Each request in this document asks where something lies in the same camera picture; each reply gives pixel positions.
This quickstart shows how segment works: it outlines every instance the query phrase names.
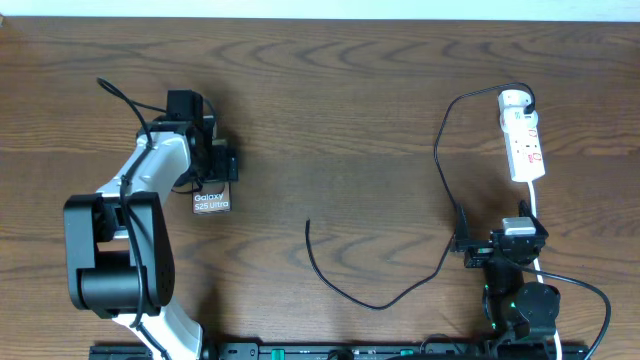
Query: power strip switch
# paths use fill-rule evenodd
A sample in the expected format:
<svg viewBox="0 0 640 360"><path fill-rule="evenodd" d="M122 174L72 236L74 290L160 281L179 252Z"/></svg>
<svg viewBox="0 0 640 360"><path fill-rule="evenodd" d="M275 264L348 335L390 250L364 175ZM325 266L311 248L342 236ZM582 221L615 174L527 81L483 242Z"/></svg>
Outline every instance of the power strip switch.
<svg viewBox="0 0 640 360"><path fill-rule="evenodd" d="M525 114L531 96L520 90L506 90L498 96L500 127L507 145L511 180L529 182L544 175L542 148L538 137L538 113Z"/></svg>

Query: robotic arm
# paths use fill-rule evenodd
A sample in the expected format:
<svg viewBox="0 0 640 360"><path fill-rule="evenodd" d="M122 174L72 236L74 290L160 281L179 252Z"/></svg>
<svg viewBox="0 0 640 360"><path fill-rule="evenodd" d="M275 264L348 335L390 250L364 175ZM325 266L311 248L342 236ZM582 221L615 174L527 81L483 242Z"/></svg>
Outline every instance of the robotic arm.
<svg viewBox="0 0 640 360"><path fill-rule="evenodd" d="M166 114L149 125L152 144L141 130L118 174L95 194L71 196L64 207L71 301L130 327L157 360L215 358L202 327L173 298L173 255L162 214L174 186L237 180L235 153L224 142L213 145L215 120L215 114L203 116L199 94L169 91ZM133 251L99 250L101 242L131 241L130 231L140 264Z"/></svg>

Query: wood grain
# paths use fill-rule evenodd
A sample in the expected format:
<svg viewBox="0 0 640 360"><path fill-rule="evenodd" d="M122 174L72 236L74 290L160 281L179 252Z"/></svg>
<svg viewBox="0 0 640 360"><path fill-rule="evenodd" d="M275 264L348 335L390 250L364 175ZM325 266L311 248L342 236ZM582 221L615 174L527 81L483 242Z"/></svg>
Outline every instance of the wood grain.
<svg viewBox="0 0 640 360"><path fill-rule="evenodd" d="M71 305L62 206L105 183L133 148L130 110L95 85L163 105L167 89L213 99L238 146L233 211L165 217L176 296L228 336L263 341L418 341L488 331L480 271L451 256L433 283L384 312L373 302L432 271L454 219L431 158L457 95L508 81L536 91L551 233L544 269L604 290L613 319L597 359L640 346L640 25L593 23L9 18L0 29L0 353L86 359L128 330ZM495 97L465 100L441 143L451 187L486 234L516 210ZM564 339L591 343L604 308L562 293Z"/></svg>

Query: power strip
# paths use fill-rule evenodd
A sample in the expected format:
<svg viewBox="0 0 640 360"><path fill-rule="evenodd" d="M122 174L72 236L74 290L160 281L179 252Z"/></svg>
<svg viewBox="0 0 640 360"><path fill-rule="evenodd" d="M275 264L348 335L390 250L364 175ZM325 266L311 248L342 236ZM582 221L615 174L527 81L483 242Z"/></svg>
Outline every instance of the power strip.
<svg viewBox="0 0 640 360"><path fill-rule="evenodd" d="M520 90L506 90L498 96L500 127L507 145L511 180L531 182L545 174L538 137L538 113L525 114L531 96Z"/></svg>

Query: white power strip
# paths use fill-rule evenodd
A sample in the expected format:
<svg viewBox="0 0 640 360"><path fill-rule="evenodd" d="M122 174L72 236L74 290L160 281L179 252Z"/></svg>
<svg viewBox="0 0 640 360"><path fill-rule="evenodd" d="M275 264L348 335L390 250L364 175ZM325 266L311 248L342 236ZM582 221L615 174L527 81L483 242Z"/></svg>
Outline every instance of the white power strip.
<svg viewBox="0 0 640 360"><path fill-rule="evenodd" d="M538 113L524 113L530 103L531 96L520 90L506 90L498 96L511 180L516 182L533 181L545 173L536 128Z"/></svg>

